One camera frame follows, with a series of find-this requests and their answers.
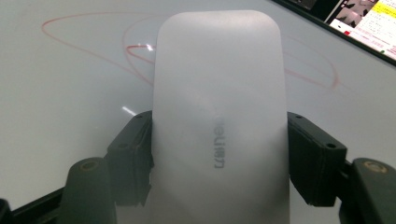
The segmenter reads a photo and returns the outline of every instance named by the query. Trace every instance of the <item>mouse logo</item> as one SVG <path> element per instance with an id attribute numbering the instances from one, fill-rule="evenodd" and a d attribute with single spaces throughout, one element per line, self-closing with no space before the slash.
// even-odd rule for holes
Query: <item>mouse logo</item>
<path id="1" fill-rule="evenodd" d="M 223 118 L 215 118 L 215 139 L 213 141 L 215 168 L 224 168 L 225 163 L 225 136 Z"/>

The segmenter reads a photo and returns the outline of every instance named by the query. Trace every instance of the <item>screen display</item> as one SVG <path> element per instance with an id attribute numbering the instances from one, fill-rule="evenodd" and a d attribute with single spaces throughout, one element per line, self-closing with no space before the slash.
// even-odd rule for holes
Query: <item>screen display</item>
<path id="1" fill-rule="evenodd" d="M 374 55 L 396 65 L 396 0 L 276 1 L 352 38 L 352 42 L 363 44 Z"/>

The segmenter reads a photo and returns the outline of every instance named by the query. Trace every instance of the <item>monitor screen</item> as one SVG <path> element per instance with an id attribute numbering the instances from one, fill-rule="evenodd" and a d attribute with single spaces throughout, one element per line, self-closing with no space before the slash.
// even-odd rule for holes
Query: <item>monitor screen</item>
<path id="1" fill-rule="evenodd" d="M 396 0 L 275 0 L 396 65 Z"/>

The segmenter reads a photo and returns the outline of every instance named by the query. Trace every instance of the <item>whiteboard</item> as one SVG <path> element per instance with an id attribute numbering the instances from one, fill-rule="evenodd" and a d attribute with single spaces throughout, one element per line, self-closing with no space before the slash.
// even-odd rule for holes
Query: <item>whiteboard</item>
<path id="1" fill-rule="evenodd" d="M 11 208 L 61 188 L 72 164 L 106 154 L 152 108 L 156 35 L 184 11 L 254 9 L 278 24 L 288 110 L 396 167 L 396 72 L 266 0 L 0 1 L 0 197 Z M 291 223 L 339 223 L 290 186 Z"/>

